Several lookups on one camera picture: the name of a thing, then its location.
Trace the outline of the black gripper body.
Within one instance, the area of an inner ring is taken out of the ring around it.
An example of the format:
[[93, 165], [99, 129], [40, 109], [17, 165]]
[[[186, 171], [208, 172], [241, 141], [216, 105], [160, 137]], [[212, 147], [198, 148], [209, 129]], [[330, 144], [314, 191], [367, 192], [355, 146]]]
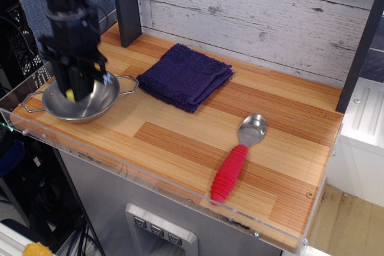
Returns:
[[69, 12], [46, 11], [52, 27], [50, 35], [39, 38], [42, 56], [64, 68], [75, 67], [104, 84], [111, 82], [107, 59], [98, 50], [100, 26], [96, 8]]

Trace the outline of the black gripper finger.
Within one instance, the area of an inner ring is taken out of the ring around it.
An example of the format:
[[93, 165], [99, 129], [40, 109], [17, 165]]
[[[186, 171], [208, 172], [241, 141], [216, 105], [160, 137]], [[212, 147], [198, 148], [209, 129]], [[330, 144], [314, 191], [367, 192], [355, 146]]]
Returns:
[[51, 60], [50, 62], [52, 63], [53, 72], [54, 72], [59, 90], [64, 97], [67, 97], [67, 91], [71, 89], [68, 67], [64, 65], [62, 62], [57, 60]]
[[83, 100], [93, 92], [94, 78], [89, 70], [72, 66], [68, 69], [68, 75], [75, 102]]

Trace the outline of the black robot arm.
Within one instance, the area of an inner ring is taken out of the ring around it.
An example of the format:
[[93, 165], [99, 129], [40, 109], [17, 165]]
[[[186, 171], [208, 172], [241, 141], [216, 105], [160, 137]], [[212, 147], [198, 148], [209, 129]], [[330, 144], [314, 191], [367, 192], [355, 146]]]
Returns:
[[95, 82], [108, 85], [112, 81], [107, 59], [98, 49], [98, 8], [90, 0], [45, 1], [52, 33], [38, 39], [41, 55], [53, 65], [61, 94], [81, 101], [93, 92]]

